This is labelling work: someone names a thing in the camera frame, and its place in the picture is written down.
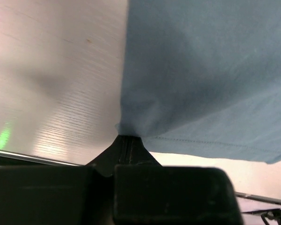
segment white table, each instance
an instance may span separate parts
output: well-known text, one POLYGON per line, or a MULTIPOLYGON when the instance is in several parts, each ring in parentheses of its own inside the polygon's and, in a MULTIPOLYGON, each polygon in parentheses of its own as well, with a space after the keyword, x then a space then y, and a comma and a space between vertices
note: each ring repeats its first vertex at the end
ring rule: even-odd
MULTIPOLYGON (((126 0, 0 1, 0 149, 85 164, 112 143, 126 16, 126 0)), ((153 155, 220 167, 236 191, 281 199, 281 162, 153 155)))

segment black object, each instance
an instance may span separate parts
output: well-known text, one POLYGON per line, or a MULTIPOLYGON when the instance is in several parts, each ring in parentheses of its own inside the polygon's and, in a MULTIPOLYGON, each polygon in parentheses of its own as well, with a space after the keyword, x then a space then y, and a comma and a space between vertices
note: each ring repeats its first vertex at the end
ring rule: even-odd
POLYGON ((243 224, 227 175, 162 167, 118 136, 87 166, 0 167, 0 225, 243 224))

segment stitched seam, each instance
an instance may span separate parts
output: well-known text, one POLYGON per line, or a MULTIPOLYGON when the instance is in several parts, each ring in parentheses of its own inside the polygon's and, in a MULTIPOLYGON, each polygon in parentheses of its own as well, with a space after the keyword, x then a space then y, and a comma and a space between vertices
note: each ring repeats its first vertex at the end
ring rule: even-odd
POLYGON ((161 139, 161 140, 169 140, 169 141, 177 141, 177 142, 190 142, 190 143, 201 143, 201 144, 218 144, 218 145, 226 145, 226 146, 233 146, 233 147, 242 147, 252 150, 258 150, 258 151, 267 151, 267 152, 273 152, 267 149, 258 149, 258 148, 252 148, 245 145, 238 145, 238 144, 231 144, 231 143, 223 143, 223 142, 207 142, 207 141, 195 141, 195 140, 186 140, 186 139, 177 139, 177 138, 167 138, 167 137, 154 137, 154 139, 161 139))

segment blue cloth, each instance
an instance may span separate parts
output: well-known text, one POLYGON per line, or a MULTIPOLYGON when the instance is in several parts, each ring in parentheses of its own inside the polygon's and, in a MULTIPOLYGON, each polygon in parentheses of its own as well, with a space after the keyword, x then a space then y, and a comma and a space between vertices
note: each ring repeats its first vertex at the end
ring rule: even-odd
POLYGON ((149 151, 281 160, 281 0, 131 0, 119 133, 149 151))

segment fabric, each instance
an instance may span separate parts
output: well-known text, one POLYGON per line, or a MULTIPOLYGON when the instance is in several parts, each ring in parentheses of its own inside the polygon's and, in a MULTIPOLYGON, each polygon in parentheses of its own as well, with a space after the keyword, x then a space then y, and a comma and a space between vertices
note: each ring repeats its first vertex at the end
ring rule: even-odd
POLYGON ((121 113, 149 151, 281 160, 281 0, 131 0, 121 113))

